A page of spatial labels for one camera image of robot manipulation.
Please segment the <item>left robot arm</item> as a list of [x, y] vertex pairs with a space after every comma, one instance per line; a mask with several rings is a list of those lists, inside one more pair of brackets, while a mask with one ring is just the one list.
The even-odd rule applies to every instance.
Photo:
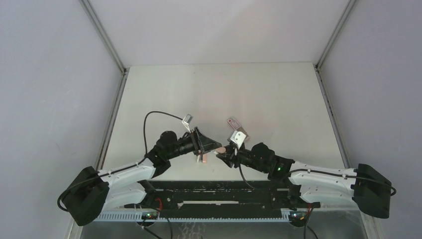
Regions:
[[221, 147], [197, 127], [180, 138], [173, 131], [165, 131], [141, 160], [109, 170], [97, 171], [92, 166], [82, 169], [59, 195], [57, 206], [79, 226], [91, 223], [103, 211], [127, 204], [151, 207], [156, 195], [142, 181], [163, 174], [173, 158], [188, 153], [200, 156]]

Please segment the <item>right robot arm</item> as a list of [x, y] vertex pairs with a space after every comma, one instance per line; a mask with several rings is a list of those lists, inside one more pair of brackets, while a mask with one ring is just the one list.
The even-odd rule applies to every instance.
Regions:
[[387, 219], [391, 197], [397, 192], [390, 180], [368, 164], [342, 169], [317, 167], [278, 156], [263, 143], [251, 150], [229, 144], [218, 148], [216, 156], [230, 168], [246, 166], [267, 174], [276, 184], [290, 183], [293, 190], [287, 196], [293, 207], [304, 203], [352, 204], [369, 216]]

